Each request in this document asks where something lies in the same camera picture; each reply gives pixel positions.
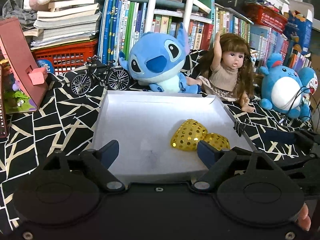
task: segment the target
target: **cardboard tray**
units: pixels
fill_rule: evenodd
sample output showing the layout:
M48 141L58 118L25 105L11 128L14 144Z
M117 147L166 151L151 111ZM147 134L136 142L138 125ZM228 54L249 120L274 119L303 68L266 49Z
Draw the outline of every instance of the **cardboard tray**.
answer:
M231 148L256 150L249 137L233 129L234 117L213 95L108 91L93 136L93 148L119 142L119 156L109 171L123 183L174 182L198 178L207 171L196 152L170 145L170 139L187 119L203 124L208 132L229 139Z

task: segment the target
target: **round black disc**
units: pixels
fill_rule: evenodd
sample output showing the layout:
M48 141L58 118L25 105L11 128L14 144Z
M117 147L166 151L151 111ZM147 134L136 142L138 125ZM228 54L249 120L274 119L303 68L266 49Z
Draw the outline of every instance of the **round black disc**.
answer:
M274 226L294 220L303 206L304 194L281 173L256 170L223 182L217 199L228 214L241 222Z
M38 175L13 194L15 209L26 220L62 224L88 214L99 202L98 187L83 176L54 170Z

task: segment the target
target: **gold heart-shaped object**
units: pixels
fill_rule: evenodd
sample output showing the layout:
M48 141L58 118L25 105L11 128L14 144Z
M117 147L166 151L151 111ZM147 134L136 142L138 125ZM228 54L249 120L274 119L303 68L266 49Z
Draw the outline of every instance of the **gold heart-shaped object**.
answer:
M183 151L195 151L208 130L193 119L186 120L171 138L171 146Z
M223 148L230 149L230 143L229 140L217 133L208 133L206 137L204 138L204 141L209 143L211 146L216 148L218 151L220 151Z

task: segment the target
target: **red plastic basket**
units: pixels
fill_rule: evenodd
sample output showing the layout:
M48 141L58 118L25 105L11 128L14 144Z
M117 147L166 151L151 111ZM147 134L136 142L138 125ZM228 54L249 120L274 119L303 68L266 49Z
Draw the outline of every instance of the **red plastic basket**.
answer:
M244 11L254 23L271 27L281 34L288 21L286 17L265 5L249 3L244 6Z
M88 57L95 53L98 40L33 50L36 60L47 59L52 63L54 73L61 75L67 71L83 66Z

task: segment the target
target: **brown hair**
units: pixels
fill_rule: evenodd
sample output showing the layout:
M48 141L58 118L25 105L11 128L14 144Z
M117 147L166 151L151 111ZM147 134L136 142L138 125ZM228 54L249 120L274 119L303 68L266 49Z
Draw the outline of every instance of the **brown hair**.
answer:
M248 96L253 95L253 76L252 76L252 62L250 47L244 39L233 33L225 33L220 37L220 45L222 53L226 51L241 52L244 53L243 65L238 69L238 78L237 84L233 90L233 94L236 95L237 99L242 97L244 92ZM205 78L211 76L211 63L213 60L214 54L213 49L209 50L199 59L199 69L200 75Z

